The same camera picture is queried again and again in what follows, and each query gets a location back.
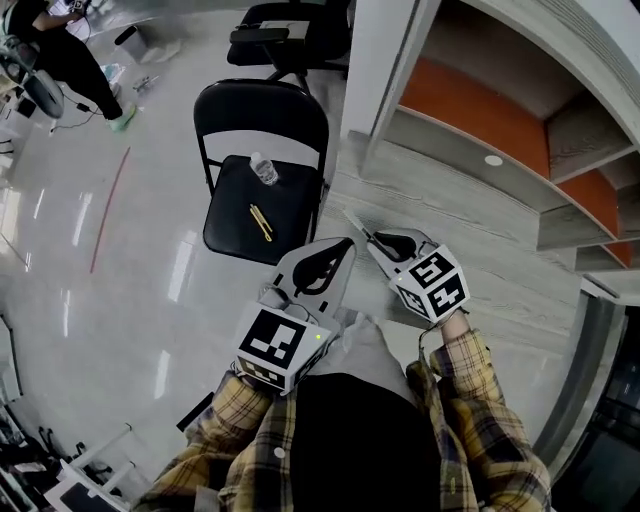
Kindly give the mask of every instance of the black folding chair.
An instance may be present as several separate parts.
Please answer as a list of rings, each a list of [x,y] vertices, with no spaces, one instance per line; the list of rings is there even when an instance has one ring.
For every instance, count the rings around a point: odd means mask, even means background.
[[[305,77],[309,69],[336,70],[346,75],[346,64],[331,61],[344,57],[351,47],[347,20],[350,3],[351,0],[326,0],[319,5],[291,0],[255,5],[231,34],[227,61],[236,66],[273,64],[276,70],[269,80],[293,73],[307,92]],[[274,20],[308,21],[305,39],[291,39],[287,28],[260,28],[263,22]]]
[[[329,141],[327,117],[318,102],[291,84],[230,79],[200,93],[193,117],[211,191],[203,233],[207,247],[275,265],[287,252],[313,240]],[[233,130],[268,132],[298,141],[318,152],[318,168],[274,161],[280,178],[275,185],[265,185],[249,166],[248,156],[228,155],[222,162],[208,157],[204,137]],[[248,147],[247,154],[252,152]],[[220,167],[215,186],[212,165]],[[271,242],[252,216],[252,204],[273,229]]]

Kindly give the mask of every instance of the chair seat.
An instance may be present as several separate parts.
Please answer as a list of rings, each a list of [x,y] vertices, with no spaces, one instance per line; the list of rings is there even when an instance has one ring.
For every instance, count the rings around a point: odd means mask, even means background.
[[[263,21],[296,20],[309,21],[309,30],[304,42],[304,59],[308,69],[313,64],[335,60],[349,50],[349,25],[346,16],[331,16],[323,6],[317,4],[262,4],[249,9],[242,20],[246,25],[259,25]],[[294,46],[294,51],[302,46],[300,42],[286,43]],[[271,64],[271,60],[261,46],[231,45],[227,61],[236,66],[258,66]]]
[[[313,167],[274,161],[275,185],[260,181],[250,159],[230,155],[222,162],[204,242],[214,252],[276,265],[287,252],[307,243],[312,212],[320,200],[321,173]],[[268,242],[249,211],[256,205],[273,228]]]

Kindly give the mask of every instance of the yellow pencil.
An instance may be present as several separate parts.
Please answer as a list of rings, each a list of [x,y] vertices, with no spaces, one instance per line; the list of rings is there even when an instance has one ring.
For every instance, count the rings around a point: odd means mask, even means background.
[[[258,208],[255,204],[252,204],[251,208],[253,208],[253,210],[256,212],[256,214],[258,215],[262,223],[267,227],[267,229],[273,233],[273,228],[269,225],[269,223],[267,222],[267,219],[264,218],[264,215],[262,215],[260,208]]]
[[[262,224],[262,222],[260,222],[260,219],[256,215],[256,212],[253,210],[253,208],[249,208],[249,211],[251,212],[251,215],[253,215],[253,218],[256,219],[256,222],[258,223],[258,226],[260,226],[260,229],[262,229],[262,232],[264,233],[264,237],[267,240],[267,242],[271,242],[272,241],[271,237],[269,236],[269,233],[267,232],[267,230],[264,228],[264,225]]]

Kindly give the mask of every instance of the red line on floor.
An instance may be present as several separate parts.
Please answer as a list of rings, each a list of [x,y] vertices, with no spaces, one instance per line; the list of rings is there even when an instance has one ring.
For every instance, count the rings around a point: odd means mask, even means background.
[[[122,162],[120,162],[120,167],[118,168],[118,172],[116,174],[116,179],[113,180],[113,186],[111,187],[111,192],[109,192],[109,198],[107,199],[107,205],[104,207],[104,215],[102,216],[102,222],[100,223],[100,231],[98,231],[98,239],[96,240],[96,248],[93,250],[93,259],[91,260],[91,270],[90,274],[93,274],[94,269],[96,268],[96,259],[98,258],[98,248],[100,247],[100,240],[102,239],[102,231],[104,230],[105,222],[107,221],[107,215],[109,214],[109,207],[111,206],[111,200],[113,199],[113,193],[116,190],[116,185],[118,184],[118,180],[120,179],[120,174],[122,173],[122,169],[124,169],[124,163],[127,161],[127,157],[129,156],[129,151],[131,151],[131,146],[127,148],[124,156],[122,157]]]

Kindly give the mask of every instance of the wrist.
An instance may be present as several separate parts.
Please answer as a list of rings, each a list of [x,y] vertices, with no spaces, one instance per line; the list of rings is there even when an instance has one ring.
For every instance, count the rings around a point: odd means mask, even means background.
[[[469,322],[467,322],[466,315],[462,310],[458,309],[442,324],[440,330],[442,332],[442,341],[449,343],[467,334],[471,330],[471,327],[469,326]]]

